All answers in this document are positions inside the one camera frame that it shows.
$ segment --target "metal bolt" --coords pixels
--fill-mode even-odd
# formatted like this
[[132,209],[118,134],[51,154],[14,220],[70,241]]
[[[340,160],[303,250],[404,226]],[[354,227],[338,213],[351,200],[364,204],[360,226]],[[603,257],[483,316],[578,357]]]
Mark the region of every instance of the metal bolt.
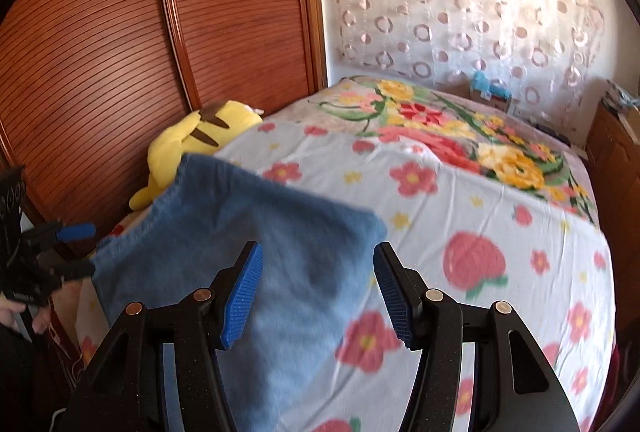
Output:
[[425,297],[433,302],[440,302],[444,298],[444,295],[439,289],[428,289]]
[[496,302],[495,308],[503,315],[508,315],[509,313],[511,313],[511,304],[509,304],[508,302],[505,302],[504,300],[500,300],[499,302]]
[[125,310],[127,315],[137,315],[142,311],[142,304],[140,302],[132,302]]
[[193,298],[198,302],[204,302],[205,300],[209,300],[212,295],[213,294],[209,289],[201,287],[200,289],[197,289],[195,291],[195,293],[193,294]]

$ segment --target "wooden cabinet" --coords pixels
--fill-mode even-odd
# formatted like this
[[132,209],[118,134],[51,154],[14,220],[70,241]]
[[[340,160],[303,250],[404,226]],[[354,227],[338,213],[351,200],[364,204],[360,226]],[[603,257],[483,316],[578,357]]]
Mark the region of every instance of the wooden cabinet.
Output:
[[616,325],[622,329],[640,316],[640,147],[600,105],[586,150],[600,228],[613,261]]

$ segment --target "stuffed animal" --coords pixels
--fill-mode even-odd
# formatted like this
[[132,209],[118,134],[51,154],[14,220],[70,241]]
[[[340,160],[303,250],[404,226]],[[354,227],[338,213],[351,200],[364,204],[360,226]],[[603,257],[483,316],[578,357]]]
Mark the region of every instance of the stuffed animal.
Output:
[[211,155],[261,122],[262,119],[252,108],[229,100],[205,106],[165,129],[149,145],[146,155],[148,185],[133,194],[129,200],[130,208],[146,208],[173,183],[185,152]]

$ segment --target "yellow star print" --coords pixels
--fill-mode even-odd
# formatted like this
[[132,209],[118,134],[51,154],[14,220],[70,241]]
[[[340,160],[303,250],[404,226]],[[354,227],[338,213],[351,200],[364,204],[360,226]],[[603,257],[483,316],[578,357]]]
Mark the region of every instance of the yellow star print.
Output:
[[362,181],[362,173],[352,170],[352,171],[346,172],[343,178],[344,178],[344,182],[347,185],[350,185],[352,183],[360,183]]
[[396,230],[404,230],[410,225],[409,216],[404,212],[396,212],[391,218],[391,224]]

